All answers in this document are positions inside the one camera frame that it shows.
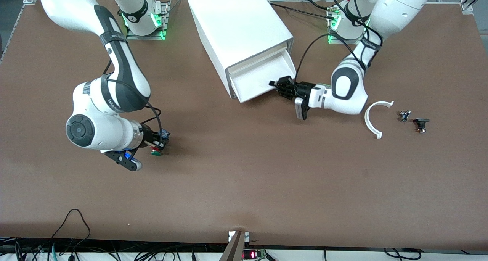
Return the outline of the white cabinet drawer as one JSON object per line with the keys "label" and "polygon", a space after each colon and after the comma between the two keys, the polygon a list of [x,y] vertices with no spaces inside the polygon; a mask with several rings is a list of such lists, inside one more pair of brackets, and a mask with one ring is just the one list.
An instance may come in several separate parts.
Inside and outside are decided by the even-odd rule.
{"label": "white cabinet drawer", "polygon": [[287,51],[287,48],[287,42],[278,44],[275,47],[272,47],[259,54],[253,55],[240,63],[237,63],[235,66],[231,66],[230,68],[228,68],[228,73],[229,75],[238,75],[238,73],[249,71],[249,69],[251,69],[252,67],[258,66],[260,63],[264,63],[266,60],[269,60],[273,56],[280,54],[283,51]]}
{"label": "white cabinet drawer", "polygon": [[230,75],[230,83],[236,98],[240,103],[244,103],[271,91],[274,87],[269,86],[270,81],[277,81],[286,76],[294,79],[295,75],[291,56],[288,51],[283,51],[249,71]]}

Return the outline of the white drawer cabinet housing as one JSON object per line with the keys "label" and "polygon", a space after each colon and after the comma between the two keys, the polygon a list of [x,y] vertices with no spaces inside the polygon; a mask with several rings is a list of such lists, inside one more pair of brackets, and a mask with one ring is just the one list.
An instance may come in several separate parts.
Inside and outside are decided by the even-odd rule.
{"label": "white drawer cabinet housing", "polygon": [[188,0],[200,40],[230,98],[228,68],[294,37],[267,0]]}

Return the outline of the small black bronze component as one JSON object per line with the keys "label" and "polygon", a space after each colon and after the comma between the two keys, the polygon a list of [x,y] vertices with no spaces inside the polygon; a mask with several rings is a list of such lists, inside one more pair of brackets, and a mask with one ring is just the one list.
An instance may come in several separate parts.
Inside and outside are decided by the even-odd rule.
{"label": "small black bronze component", "polygon": [[430,119],[427,118],[416,118],[413,119],[413,123],[416,125],[416,131],[419,134],[425,134],[426,133],[426,123],[430,122]]}

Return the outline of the circuit board red display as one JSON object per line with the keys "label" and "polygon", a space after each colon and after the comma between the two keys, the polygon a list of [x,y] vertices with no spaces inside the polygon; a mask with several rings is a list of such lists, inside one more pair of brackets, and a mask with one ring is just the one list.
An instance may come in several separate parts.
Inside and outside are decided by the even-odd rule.
{"label": "circuit board red display", "polygon": [[267,259],[267,253],[261,249],[244,249],[242,252],[243,261],[261,261]]}

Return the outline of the white curved plastic bracket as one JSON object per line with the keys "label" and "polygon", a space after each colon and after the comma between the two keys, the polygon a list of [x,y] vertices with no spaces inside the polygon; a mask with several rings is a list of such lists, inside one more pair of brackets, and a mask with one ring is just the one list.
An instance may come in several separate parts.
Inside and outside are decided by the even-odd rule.
{"label": "white curved plastic bracket", "polygon": [[394,101],[390,101],[390,102],[386,102],[386,101],[377,101],[375,103],[372,103],[367,109],[366,111],[364,112],[364,121],[365,121],[365,124],[366,124],[366,127],[369,129],[370,132],[372,132],[377,139],[381,139],[382,136],[383,136],[383,133],[380,132],[378,129],[376,129],[373,124],[371,123],[371,118],[370,118],[370,112],[371,112],[371,109],[375,106],[384,106],[384,107],[387,107],[387,108],[390,108],[395,102]]}

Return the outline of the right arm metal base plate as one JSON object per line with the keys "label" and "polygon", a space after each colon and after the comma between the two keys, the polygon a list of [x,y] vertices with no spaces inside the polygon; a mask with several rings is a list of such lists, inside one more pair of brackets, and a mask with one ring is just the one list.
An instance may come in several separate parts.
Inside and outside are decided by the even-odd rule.
{"label": "right arm metal base plate", "polygon": [[154,0],[148,12],[139,19],[138,23],[131,23],[124,18],[127,38],[130,40],[165,40],[170,9],[171,1]]}

